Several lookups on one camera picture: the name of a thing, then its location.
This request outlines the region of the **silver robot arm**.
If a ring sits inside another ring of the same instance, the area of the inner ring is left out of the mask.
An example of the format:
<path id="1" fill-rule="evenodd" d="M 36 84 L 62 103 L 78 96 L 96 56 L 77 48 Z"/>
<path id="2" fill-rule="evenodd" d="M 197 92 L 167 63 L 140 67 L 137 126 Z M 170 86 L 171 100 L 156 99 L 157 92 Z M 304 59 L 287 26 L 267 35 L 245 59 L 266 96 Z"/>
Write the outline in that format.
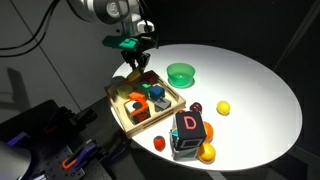
<path id="1" fill-rule="evenodd" d="M 86 22 L 113 26 L 115 32 L 107 35 L 102 44 L 120 49 L 132 70 L 143 72 L 150 54 L 145 50 L 155 44 L 150 34 L 155 31 L 152 22 L 144 18 L 142 0 L 66 0 L 73 13 Z"/>

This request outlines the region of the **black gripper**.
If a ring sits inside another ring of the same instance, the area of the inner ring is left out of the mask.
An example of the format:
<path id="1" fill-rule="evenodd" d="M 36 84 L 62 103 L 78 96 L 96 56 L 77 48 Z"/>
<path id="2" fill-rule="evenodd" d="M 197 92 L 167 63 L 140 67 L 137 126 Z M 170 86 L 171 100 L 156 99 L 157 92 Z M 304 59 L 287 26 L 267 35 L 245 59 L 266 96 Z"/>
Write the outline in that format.
<path id="1" fill-rule="evenodd" d="M 143 51 L 132 52 L 123 50 L 121 55 L 123 56 L 125 62 L 130 65 L 132 71 L 137 68 L 136 63 L 138 63 L 140 66 L 140 70 L 144 71 L 150 59 L 150 54 Z"/>

